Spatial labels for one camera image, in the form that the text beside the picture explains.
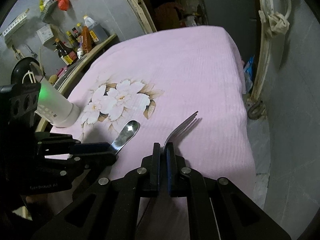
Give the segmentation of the white plastic utensil holder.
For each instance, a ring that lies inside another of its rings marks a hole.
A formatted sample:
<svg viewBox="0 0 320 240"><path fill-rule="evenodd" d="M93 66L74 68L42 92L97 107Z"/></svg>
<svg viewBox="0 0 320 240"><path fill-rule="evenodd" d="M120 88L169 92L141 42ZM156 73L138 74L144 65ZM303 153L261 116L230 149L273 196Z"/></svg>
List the white plastic utensil holder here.
<svg viewBox="0 0 320 240"><path fill-rule="evenodd" d="M44 77L41 85L36 113L51 125L59 128L72 126L80 115L80 109L60 94Z"/></svg>

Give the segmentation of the silver fork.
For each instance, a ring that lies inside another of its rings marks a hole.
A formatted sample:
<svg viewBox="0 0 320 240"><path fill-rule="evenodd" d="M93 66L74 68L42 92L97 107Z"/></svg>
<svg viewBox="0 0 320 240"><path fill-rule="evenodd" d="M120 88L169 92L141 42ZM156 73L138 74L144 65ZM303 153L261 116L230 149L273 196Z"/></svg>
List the silver fork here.
<svg viewBox="0 0 320 240"><path fill-rule="evenodd" d="M194 112L191 116L185 119L181 124L179 124L167 137L162 147L162 150L166 148L167 143L177 137L180 133L182 133L195 119L198 114L198 111Z"/></svg>

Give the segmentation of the black frying pan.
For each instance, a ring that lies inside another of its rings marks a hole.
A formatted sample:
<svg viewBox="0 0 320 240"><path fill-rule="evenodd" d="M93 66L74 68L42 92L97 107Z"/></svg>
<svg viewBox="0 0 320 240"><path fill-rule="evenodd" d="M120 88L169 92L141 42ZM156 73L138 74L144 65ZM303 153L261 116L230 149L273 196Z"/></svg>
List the black frying pan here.
<svg viewBox="0 0 320 240"><path fill-rule="evenodd" d="M24 57L14 66L11 73L11 84L22 84L22 78L28 71L33 72L36 82L40 82L45 77L45 72L36 59Z"/></svg>

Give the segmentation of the dark soy sauce bottle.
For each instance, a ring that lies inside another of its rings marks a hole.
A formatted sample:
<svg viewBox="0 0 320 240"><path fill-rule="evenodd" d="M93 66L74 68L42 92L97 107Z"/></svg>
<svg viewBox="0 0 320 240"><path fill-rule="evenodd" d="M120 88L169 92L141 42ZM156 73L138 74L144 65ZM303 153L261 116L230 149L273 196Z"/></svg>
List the dark soy sauce bottle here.
<svg viewBox="0 0 320 240"><path fill-rule="evenodd" d="M61 49L62 59L67 63L67 66L71 66L78 60L77 54L72 48L67 47L59 38L56 38L55 42Z"/></svg>

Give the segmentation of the pink floral tablecloth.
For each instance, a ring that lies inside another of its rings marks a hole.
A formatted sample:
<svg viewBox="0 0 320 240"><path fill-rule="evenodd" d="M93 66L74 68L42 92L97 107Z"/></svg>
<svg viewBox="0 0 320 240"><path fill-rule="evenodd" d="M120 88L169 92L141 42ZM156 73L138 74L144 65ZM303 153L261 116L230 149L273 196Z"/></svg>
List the pink floral tablecloth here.
<svg viewBox="0 0 320 240"><path fill-rule="evenodd" d="M255 166L242 101L245 89L239 51L221 27L160 31L121 42L101 55L69 100L80 116L67 128L53 128L83 143L111 142L130 120L136 136L105 168L109 180L123 178L161 149L169 134L198 111L171 139L176 155L204 177L226 177L250 199ZM141 198L135 239L190 239L187 200L168 193L167 162L161 151L159 192Z"/></svg>

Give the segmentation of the orange spice packet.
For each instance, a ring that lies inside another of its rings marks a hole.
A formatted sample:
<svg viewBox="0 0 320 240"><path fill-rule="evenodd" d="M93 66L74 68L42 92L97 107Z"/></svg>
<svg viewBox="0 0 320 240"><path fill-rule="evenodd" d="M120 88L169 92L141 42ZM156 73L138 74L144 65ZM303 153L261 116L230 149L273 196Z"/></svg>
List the orange spice packet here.
<svg viewBox="0 0 320 240"><path fill-rule="evenodd" d="M82 29L82 48L85 53L89 53L92 50L92 38L89 33L89 29L84 26Z"/></svg>

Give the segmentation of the large oil jug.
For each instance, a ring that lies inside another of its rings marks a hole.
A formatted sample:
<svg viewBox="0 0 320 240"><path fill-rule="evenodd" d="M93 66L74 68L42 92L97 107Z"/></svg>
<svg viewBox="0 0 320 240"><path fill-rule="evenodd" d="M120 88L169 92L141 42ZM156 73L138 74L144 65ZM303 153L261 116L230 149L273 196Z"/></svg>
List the large oil jug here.
<svg viewBox="0 0 320 240"><path fill-rule="evenodd" d="M87 15L85 15L83 19L95 44L101 44L108 39L107 33L98 22Z"/></svg>

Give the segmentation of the red plastic bag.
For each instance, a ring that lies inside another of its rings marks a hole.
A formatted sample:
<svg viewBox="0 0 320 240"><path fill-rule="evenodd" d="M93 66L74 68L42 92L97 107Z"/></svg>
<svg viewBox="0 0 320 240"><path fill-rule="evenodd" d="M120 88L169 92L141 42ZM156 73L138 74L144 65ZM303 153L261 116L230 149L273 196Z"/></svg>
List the red plastic bag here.
<svg viewBox="0 0 320 240"><path fill-rule="evenodd" d="M62 11L67 11L70 6L70 1L69 0L56 0L57 1L57 6L60 10Z"/></svg>

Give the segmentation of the dark grey cabinet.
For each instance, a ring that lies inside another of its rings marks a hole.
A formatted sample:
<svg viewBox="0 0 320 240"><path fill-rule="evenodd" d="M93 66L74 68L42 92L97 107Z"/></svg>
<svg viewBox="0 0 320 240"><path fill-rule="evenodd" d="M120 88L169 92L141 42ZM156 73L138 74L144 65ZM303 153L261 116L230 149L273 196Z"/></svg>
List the dark grey cabinet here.
<svg viewBox="0 0 320 240"><path fill-rule="evenodd" d="M223 27L247 62L257 55L260 34L254 0L203 0L209 25Z"/></svg>

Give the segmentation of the white wall box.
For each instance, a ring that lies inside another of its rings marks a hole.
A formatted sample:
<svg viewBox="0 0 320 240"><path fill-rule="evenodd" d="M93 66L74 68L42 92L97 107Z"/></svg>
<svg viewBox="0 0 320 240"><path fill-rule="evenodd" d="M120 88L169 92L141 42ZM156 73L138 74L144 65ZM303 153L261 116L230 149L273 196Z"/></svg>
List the white wall box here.
<svg viewBox="0 0 320 240"><path fill-rule="evenodd" d="M37 30L36 33L42 45L52 46L55 43L55 39L59 36L59 29L53 24L48 24Z"/></svg>

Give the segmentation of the metal wall shelf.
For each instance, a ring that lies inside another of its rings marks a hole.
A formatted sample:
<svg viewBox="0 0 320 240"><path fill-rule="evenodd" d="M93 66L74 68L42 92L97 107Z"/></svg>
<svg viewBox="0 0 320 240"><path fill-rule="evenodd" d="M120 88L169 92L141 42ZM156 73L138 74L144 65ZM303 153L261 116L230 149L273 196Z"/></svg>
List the metal wall shelf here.
<svg viewBox="0 0 320 240"><path fill-rule="evenodd" d="M43 11L40 14L42 22L47 22L48 18L51 16L52 12L57 7L57 0L49 0L44 6Z"/></svg>

